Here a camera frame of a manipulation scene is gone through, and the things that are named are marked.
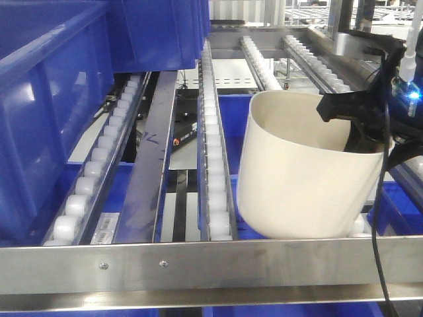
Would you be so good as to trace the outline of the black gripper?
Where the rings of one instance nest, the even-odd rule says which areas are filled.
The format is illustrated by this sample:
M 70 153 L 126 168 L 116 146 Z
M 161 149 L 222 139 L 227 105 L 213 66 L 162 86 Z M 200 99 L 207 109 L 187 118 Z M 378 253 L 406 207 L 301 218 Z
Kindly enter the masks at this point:
M 422 155 L 422 58 L 415 57 L 414 78 L 407 83 L 399 77 L 406 51 L 402 40 L 356 30 L 344 37 L 344 55 L 379 56 L 381 68 L 363 91 L 325 93 L 317 106 L 321 119 L 351 120 L 345 153 L 382 153 L 384 136 L 391 135 L 395 147 L 387 169 Z

